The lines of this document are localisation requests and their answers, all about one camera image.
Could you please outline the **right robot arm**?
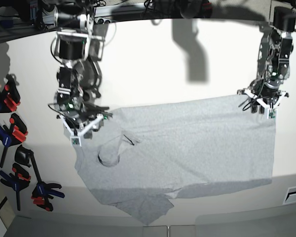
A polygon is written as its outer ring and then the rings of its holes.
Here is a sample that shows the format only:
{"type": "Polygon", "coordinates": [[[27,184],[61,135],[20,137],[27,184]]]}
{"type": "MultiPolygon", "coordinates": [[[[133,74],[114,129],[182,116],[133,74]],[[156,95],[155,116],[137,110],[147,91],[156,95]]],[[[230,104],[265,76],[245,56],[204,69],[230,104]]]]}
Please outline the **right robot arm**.
{"type": "Polygon", "coordinates": [[[96,34],[93,0],[55,0],[53,4],[56,36],[50,51],[60,68],[58,89],[48,107],[69,132],[71,144],[80,145],[82,138],[91,137],[111,116],[109,107],[91,102],[92,95],[101,97],[102,82],[93,60],[98,54],[91,47],[104,42],[104,38],[96,34]]]}

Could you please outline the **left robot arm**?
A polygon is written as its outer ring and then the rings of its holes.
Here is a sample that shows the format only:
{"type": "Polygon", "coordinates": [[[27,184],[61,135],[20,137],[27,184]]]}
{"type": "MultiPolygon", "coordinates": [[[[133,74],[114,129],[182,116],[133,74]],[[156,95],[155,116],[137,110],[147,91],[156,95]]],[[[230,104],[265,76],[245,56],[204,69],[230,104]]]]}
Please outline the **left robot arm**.
{"type": "Polygon", "coordinates": [[[292,33],[296,30],[296,0],[286,0],[290,6],[274,7],[273,22],[268,26],[266,42],[261,42],[261,59],[257,78],[250,84],[256,98],[251,99],[251,113],[266,114],[274,119],[280,100],[289,94],[280,86],[290,76],[290,56],[294,49],[292,33]]]}

